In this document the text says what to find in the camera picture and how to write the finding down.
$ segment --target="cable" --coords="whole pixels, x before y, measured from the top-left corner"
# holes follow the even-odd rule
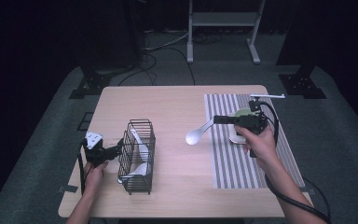
[[[278,117],[275,113],[275,110],[272,108],[271,105],[269,105],[268,103],[266,102],[260,102],[261,105],[266,105],[268,107],[268,109],[271,111],[273,117],[274,117],[274,139],[275,139],[275,145],[278,144],[278,133],[277,131],[279,131],[279,121],[278,121]],[[300,209],[303,209],[313,215],[315,215],[316,217],[322,219],[323,221],[325,221],[326,223],[331,223],[330,221],[330,208],[328,206],[328,215],[325,215],[323,214],[322,212],[320,212],[319,210],[315,209],[314,207],[311,207],[311,206],[308,206],[306,204],[303,204],[301,202],[298,202],[296,200],[293,200],[285,195],[283,195],[282,193],[280,193],[278,190],[276,190],[273,185],[271,184],[271,182],[269,181],[269,178],[267,177],[267,175],[265,175],[265,178],[266,178],[266,183],[267,183],[267,186],[269,188],[269,190],[271,190],[271,192],[273,194],[275,194],[275,196],[277,196],[278,198],[280,198],[281,200],[287,202],[287,203],[290,203],[291,205],[294,205]]]
[[[154,59],[154,64],[156,64],[157,59],[156,59],[155,56],[146,53],[146,58],[147,58],[147,57],[153,58],[153,59]],[[149,72],[148,69],[150,69],[150,68],[144,69],[141,65],[139,65],[139,68],[142,69],[145,73],[147,73],[147,75],[148,75],[149,78],[150,78],[150,82],[152,83],[152,86],[157,86],[157,84],[156,84],[157,74],[156,74],[156,73]]]
[[[187,58],[186,58],[185,54],[179,49],[175,49],[175,48],[160,48],[160,49],[152,50],[151,52],[154,52],[154,51],[157,51],[157,50],[162,50],[162,49],[171,49],[171,50],[175,50],[175,51],[179,52],[182,55],[182,57],[185,59],[185,62],[187,62]],[[191,69],[189,63],[186,63],[186,64],[187,64],[188,70],[190,71],[190,75],[191,75],[191,79],[193,81],[193,85],[195,86],[196,85],[196,80],[194,78],[193,70]]]
[[[316,186],[314,183],[312,183],[310,180],[308,180],[306,177],[301,176],[305,181],[307,181],[309,184],[311,184],[316,190],[319,191],[319,193],[321,194],[323,200],[324,200],[324,204],[326,206],[327,209],[327,216],[330,218],[331,217],[331,211],[330,211],[330,204],[327,201],[327,198],[324,196],[324,194],[322,193],[322,191],[318,188],[318,186]]]
[[[223,40],[222,35],[194,35],[193,43],[197,45],[207,46],[218,43]]]
[[[313,215],[315,215],[316,217],[322,219],[323,221],[325,221],[326,223],[331,223],[330,218],[328,216],[326,216],[325,214],[323,214],[322,212],[320,212],[319,210],[315,209],[314,207],[308,206],[306,204],[303,204],[301,202],[298,202],[296,200],[293,200],[283,194],[281,194],[279,191],[277,191],[271,184],[271,182],[269,181],[269,178],[265,175],[266,178],[266,182],[267,182],[267,186],[268,188],[271,190],[271,192],[273,194],[275,194],[275,196],[277,196],[278,198],[280,198],[281,200],[290,203],[291,205],[294,205],[298,208],[301,208],[302,210],[305,210]]]
[[[84,193],[84,189],[86,188],[86,178],[84,178],[83,158],[82,158],[81,152],[80,152],[83,141],[80,142],[79,147],[78,147],[78,152],[77,152],[77,161],[79,163],[79,170],[80,170],[80,188],[81,188],[82,195]]]
[[[153,47],[153,48],[145,48],[145,50],[146,50],[146,51],[149,51],[149,50],[161,49],[161,48],[167,47],[167,46],[169,46],[169,45],[171,45],[171,44],[174,44],[174,43],[176,43],[176,42],[178,42],[178,41],[184,39],[184,38],[187,37],[187,36],[188,36],[188,33],[186,33],[185,35],[182,35],[182,36],[180,36],[180,37],[178,37],[178,38],[176,38],[176,39],[174,39],[174,40],[171,40],[170,42],[167,42],[167,43],[165,43],[165,44],[162,44],[162,45],[159,45],[159,46],[155,46],[155,47]]]
[[[120,86],[121,84],[123,84],[123,82],[124,82],[125,80],[129,79],[130,77],[133,77],[133,76],[135,76],[135,75],[137,75],[137,74],[140,74],[140,73],[142,73],[142,72],[145,72],[145,71],[151,69],[152,67],[154,67],[154,66],[156,65],[157,60],[156,60],[155,57],[153,57],[153,59],[154,59],[154,61],[153,61],[153,64],[152,64],[151,66],[149,66],[149,67],[146,68],[146,69],[144,69],[144,68],[142,68],[141,66],[139,66],[140,69],[141,69],[141,71],[138,71],[138,72],[132,73],[132,74],[130,74],[130,75],[127,75],[127,76],[124,77],[117,85]]]
[[[87,171],[86,175],[84,176],[84,179],[86,180],[87,179],[87,176],[89,175],[90,171],[91,171],[91,168],[92,168],[92,165],[91,167],[89,168],[89,170]]]

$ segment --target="human arm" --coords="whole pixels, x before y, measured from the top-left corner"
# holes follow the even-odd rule
[[[98,198],[98,193],[103,182],[103,169],[107,164],[108,162],[106,161],[95,168],[89,162],[86,164],[84,168],[88,172],[86,175],[86,188],[71,216],[66,221],[67,224],[89,222],[90,211]]]
[[[281,194],[305,205],[312,206],[279,159],[271,128],[268,126],[259,135],[239,126],[235,126],[235,129],[246,138],[245,152],[252,149],[257,156],[257,164],[266,173],[272,186]],[[289,223],[325,223],[315,215],[284,202],[280,198],[278,198],[278,201]]]

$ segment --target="gray carpet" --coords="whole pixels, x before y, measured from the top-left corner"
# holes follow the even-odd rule
[[[298,66],[276,66],[284,35],[259,35],[256,48],[262,63],[254,65],[244,46],[248,35],[214,35],[194,47],[190,65],[196,85],[264,85],[271,94],[285,93],[279,74],[293,74]],[[149,34],[148,46],[176,38],[171,34]],[[170,46],[186,55],[186,42]],[[157,61],[148,70],[131,76],[121,85],[193,85],[184,56],[174,49],[151,52]],[[154,58],[144,56],[143,68]],[[115,76],[115,86],[140,71],[136,68]],[[21,158],[0,193],[0,223],[63,223],[58,216],[62,193],[76,162],[76,151],[84,137],[77,126],[86,112],[92,112],[99,96],[68,99],[82,78],[75,68],[51,101]],[[316,68],[311,78],[327,99],[310,100],[288,96],[273,100],[284,133],[303,176],[315,183],[331,207],[333,223],[358,223],[358,117],[342,97],[334,80]],[[325,210],[320,194],[312,195],[316,207]],[[158,223],[133,220],[132,223]],[[118,223],[117,219],[106,220]],[[227,223],[228,220],[180,220],[180,223]],[[282,218],[246,218],[243,223],[284,223]],[[91,223],[103,223],[93,218]]]

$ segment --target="white plate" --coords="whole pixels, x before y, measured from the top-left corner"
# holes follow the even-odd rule
[[[250,111],[249,108],[243,108],[238,110],[235,113],[231,113],[228,114],[230,117],[236,117],[236,116],[240,116],[240,115],[247,115],[247,114],[251,114],[252,112]],[[228,124],[228,138],[231,142],[233,142],[234,144],[245,144],[246,143],[246,138],[243,137],[242,135],[237,135],[237,131],[235,131],[234,129],[234,124]]]

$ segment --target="black cable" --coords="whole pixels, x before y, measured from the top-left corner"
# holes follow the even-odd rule
[[[272,119],[270,119],[269,117],[267,117],[267,116],[264,116],[266,119],[268,119],[269,120],[269,122],[271,122],[271,124],[272,124],[272,126],[274,126],[275,127],[275,124],[274,124],[274,121],[272,120]]]
[[[269,105],[266,102],[260,102],[261,105],[266,105],[268,107],[268,109],[271,111],[273,117],[274,117],[274,139],[275,139],[275,145],[278,144],[278,131],[279,131],[279,121],[278,121],[278,117],[275,113],[275,110],[272,108],[271,105]],[[285,195],[283,195],[282,193],[280,193],[278,190],[276,190],[274,188],[274,186],[271,184],[271,182],[269,181],[269,178],[267,177],[267,175],[265,175],[266,178],[266,183],[267,186],[269,188],[269,190],[271,190],[271,192],[277,196],[278,198],[280,198],[281,200],[283,200],[284,202],[290,203],[291,205],[294,205],[300,209],[303,209],[313,215],[315,215],[316,217],[322,219],[323,221],[325,221],[326,223],[331,223],[330,221],[330,209],[328,208],[328,216],[326,216],[325,214],[323,214],[322,212],[320,212],[319,210],[315,209],[314,207],[308,206],[306,204],[303,204],[301,202],[298,202],[296,200],[293,200]]]
[[[267,104],[266,102],[260,102],[261,105],[266,105],[269,109],[269,111],[271,111],[272,116],[274,117],[274,139],[275,139],[275,146],[278,145],[278,135],[279,135],[279,120],[278,120],[278,116],[275,113],[274,108],[272,108],[271,105]]]
[[[316,186],[316,184],[312,183],[310,180],[308,180],[306,177],[301,176],[306,182],[308,182],[309,184],[311,184],[316,190],[318,190],[318,192],[321,194],[323,200],[324,200],[324,204],[326,206],[327,209],[327,216],[329,218],[331,218],[331,211],[330,211],[330,204],[327,201],[327,198],[324,196],[324,194],[322,193],[322,191],[318,188],[318,186]]]
[[[153,50],[156,50],[156,49],[161,49],[161,48],[167,47],[167,46],[169,46],[169,45],[173,45],[173,44],[175,44],[175,43],[178,43],[178,42],[182,41],[183,39],[185,39],[185,37],[187,37],[187,36],[188,36],[188,32],[185,33],[184,35],[180,36],[180,37],[177,37],[177,38],[174,39],[174,40],[171,40],[171,41],[165,43],[165,44],[162,44],[162,45],[159,45],[159,46],[155,46],[155,47],[153,47],[153,48],[145,48],[145,50],[146,50],[146,51],[153,51]]]
[[[146,69],[144,69],[144,68],[142,68],[141,66],[139,66],[140,69],[141,69],[141,71],[138,71],[138,72],[132,73],[132,74],[130,74],[130,75],[127,75],[127,76],[124,77],[117,85],[120,86],[121,84],[123,84],[123,82],[124,82],[125,80],[129,79],[130,77],[133,77],[133,76],[135,76],[135,75],[137,75],[137,74],[140,74],[140,73],[142,73],[142,72],[145,72],[145,71],[151,69],[152,67],[154,67],[154,66],[156,65],[157,60],[156,60],[155,57],[153,57],[153,58],[154,58],[154,61],[153,61],[153,64],[152,64],[151,66],[149,66],[149,67],[146,68]]]
[[[185,62],[186,62],[187,67],[188,67],[188,70],[190,71],[190,75],[191,75],[191,78],[192,78],[192,80],[193,80],[193,85],[195,86],[195,85],[196,85],[196,80],[195,80],[195,78],[194,78],[193,70],[191,69],[190,64],[187,62],[187,57],[185,56],[185,54],[184,54],[181,50],[175,49],[175,48],[159,48],[159,49],[151,50],[151,52],[158,51],[158,50],[162,50],[162,49],[175,50],[175,51],[179,52],[179,53],[182,55],[182,57],[185,59]]]
[[[91,171],[91,168],[92,168],[92,165],[91,165],[91,167],[89,168],[89,170],[87,171],[86,175],[84,176],[84,180],[87,179],[87,176],[89,175],[89,173],[90,173],[90,171]]]
[[[194,35],[193,43],[197,45],[212,45],[223,40],[222,35]]]
[[[83,166],[83,158],[81,156],[81,147],[82,147],[82,142],[80,142],[79,147],[78,147],[78,152],[77,152],[77,160],[79,163],[79,170],[80,170],[80,188],[81,188],[81,194],[83,195],[84,193],[84,189],[86,188],[86,181],[84,178],[84,166]]]
[[[162,33],[162,34],[167,34],[167,35],[174,35],[174,36],[182,36],[187,34],[187,30],[165,30],[165,31],[161,31],[161,32],[155,32],[155,33]]]
[[[298,208],[301,208],[302,210],[305,210],[305,211],[315,215],[316,217],[322,219],[326,223],[331,223],[330,218],[328,216],[326,216],[325,214],[323,214],[319,210],[315,209],[314,207],[308,206],[308,205],[306,205],[304,203],[298,202],[296,200],[293,200],[293,199],[281,194],[279,191],[277,191],[272,186],[271,182],[269,181],[269,178],[266,175],[265,175],[265,178],[266,178],[268,188],[271,190],[271,192],[273,194],[275,194],[275,196],[277,196],[278,198],[280,198],[284,202],[290,203],[291,205],[294,205],[294,206],[296,206]]]
[[[155,56],[153,56],[153,55],[151,55],[151,54],[147,54],[147,53],[146,53],[145,56],[146,56],[146,58],[147,58],[147,57],[153,58],[153,59],[154,59],[154,64],[156,64],[157,59],[156,59]],[[143,71],[149,76],[150,82],[152,83],[152,86],[157,86],[157,84],[156,84],[157,74],[148,71],[151,67],[150,67],[150,68],[147,68],[147,69],[144,69],[141,65],[139,65],[139,68],[140,68],[141,70],[143,70]]]

